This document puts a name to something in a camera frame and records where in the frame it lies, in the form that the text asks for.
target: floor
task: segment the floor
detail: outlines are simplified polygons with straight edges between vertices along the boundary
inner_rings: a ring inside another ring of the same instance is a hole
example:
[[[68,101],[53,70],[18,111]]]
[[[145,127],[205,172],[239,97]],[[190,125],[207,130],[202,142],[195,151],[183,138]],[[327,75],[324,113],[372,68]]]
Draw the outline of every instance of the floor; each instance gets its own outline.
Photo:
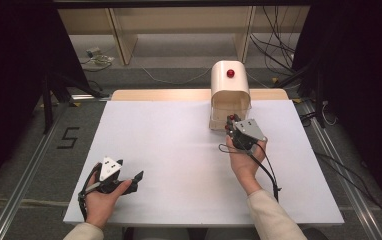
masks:
[[[256,35],[257,38],[266,41],[269,36]],[[112,92],[118,88],[151,88],[153,85],[157,88],[209,87],[210,74],[206,74],[205,71],[219,60],[236,60],[232,35],[228,34],[142,35],[139,36],[129,66],[119,64],[111,36],[71,36],[71,40],[81,62],[88,60],[86,50],[92,47],[99,47],[104,55],[114,58],[109,68],[99,72],[86,72],[88,79],[93,82],[90,82],[90,85],[93,88],[101,87],[105,92]],[[283,41],[290,41],[289,45],[294,48],[298,34],[284,34]],[[281,51],[269,48],[268,52],[280,63],[287,64]],[[86,63],[83,67],[87,70],[98,70],[104,66]],[[251,87],[272,86],[272,78],[281,80],[285,78],[283,74],[287,73],[285,69],[279,68],[278,64],[266,60],[254,44],[249,45],[245,67],[248,69]],[[177,84],[187,81],[189,83],[184,85]],[[296,86],[298,83],[286,87],[290,98],[298,97]],[[104,102],[82,102],[79,107],[55,105],[54,111],[56,118],[59,119],[57,128],[51,137],[46,138],[42,134],[43,109],[40,103],[37,104],[28,123],[28,131],[19,141],[12,158],[0,170],[0,226],[4,226],[0,229],[0,239],[61,239],[72,229],[72,226],[62,222],[63,215],[104,106]],[[307,114],[311,112],[311,107],[312,102],[309,99],[296,104],[296,111],[300,115]],[[326,114],[327,119],[332,121],[333,109],[326,111]],[[326,124],[325,129],[319,129],[313,119],[303,124],[310,124],[305,130],[314,151],[331,153],[331,156],[354,170],[366,182],[370,192],[382,206],[381,189],[376,185],[369,169],[364,167],[362,159],[340,126],[339,120],[334,125]],[[75,147],[70,150],[60,148],[66,144],[62,140],[66,129],[72,127],[78,128],[75,133],[80,141],[77,141]],[[40,148],[42,141],[48,142],[46,148]],[[328,228],[318,227],[318,229],[331,240],[382,239],[382,209],[366,200],[364,196],[361,200],[354,200],[353,195],[358,195],[355,193],[357,190],[348,187],[347,182],[327,165],[335,163],[329,160],[322,161],[320,158],[319,164],[343,214],[345,224]],[[23,174],[28,169],[33,169],[34,173],[25,180]],[[351,180],[358,185],[361,184],[354,175],[351,176]],[[9,215],[11,217],[1,218],[8,204],[16,201],[13,199],[15,196],[13,193],[19,191],[24,192],[17,200],[19,207],[13,208],[15,210],[14,214]],[[370,217],[371,220],[364,220],[364,216]],[[108,226],[105,229],[105,239],[122,239],[120,236],[123,230],[119,226]]]

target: white sleeve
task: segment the white sleeve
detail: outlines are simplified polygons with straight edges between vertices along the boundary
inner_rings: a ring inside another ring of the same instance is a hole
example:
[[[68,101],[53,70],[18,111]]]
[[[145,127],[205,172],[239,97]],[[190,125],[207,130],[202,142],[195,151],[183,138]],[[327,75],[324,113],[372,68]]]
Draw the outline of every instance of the white sleeve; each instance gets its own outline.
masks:
[[[306,239],[301,229],[269,192],[262,189],[250,194],[247,204],[261,239]]]
[[[64,240],[103,240],[103,231],[89,223],[80,223],[76,225]]]

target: white table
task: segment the white table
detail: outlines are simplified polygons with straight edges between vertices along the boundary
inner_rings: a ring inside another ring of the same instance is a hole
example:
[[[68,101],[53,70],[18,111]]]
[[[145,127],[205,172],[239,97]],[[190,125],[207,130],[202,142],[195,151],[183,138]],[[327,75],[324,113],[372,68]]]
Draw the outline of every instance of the white table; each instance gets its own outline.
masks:
[[[144,170],[138,192],[121,197],[109,223],[122,226],[251,226],[246,194],[218,150],[225,133],[209,129],[210,102],[108,102],[64,221],[83,221],[77,202],[92,167],[104,156],[124,159],[120,179]],[[280,204],[298,224],[344,221],[313,154],[293,103],[252,101],[254,118],[269,138]],[[269,178],[257,178],[272,191]]]

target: human hand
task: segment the human hand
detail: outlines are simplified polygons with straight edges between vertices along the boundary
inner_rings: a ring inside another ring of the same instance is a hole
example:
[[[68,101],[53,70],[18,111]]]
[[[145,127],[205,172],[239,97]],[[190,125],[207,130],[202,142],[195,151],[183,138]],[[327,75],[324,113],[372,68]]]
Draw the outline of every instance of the human hand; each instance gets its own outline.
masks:
[[[95,183],[95,173],[92,175],[88,187]],[[85,204],[87,208],[86,222],[103,229],[113,213],[117,199],[128,189],[132,180],[123,181],[110,194],[94,191],[86,195]]]
[[[258,141],[257,143],[264,149],[264,151],[266,151],[267,141]],[[238,150],[235,149],[229,135],[226,136],[226,146],[228,146],[230,152],[229,158],[231,160],[232,171],[235,173],[238,182],[244,188],[247,195],[262,189],[256,180],[256,172],[259,169],[259,165],[247,154],[239,153]],[[264,151],[257,147],[253,152],[253,155],[256,159],[262,162],[266,157]]]

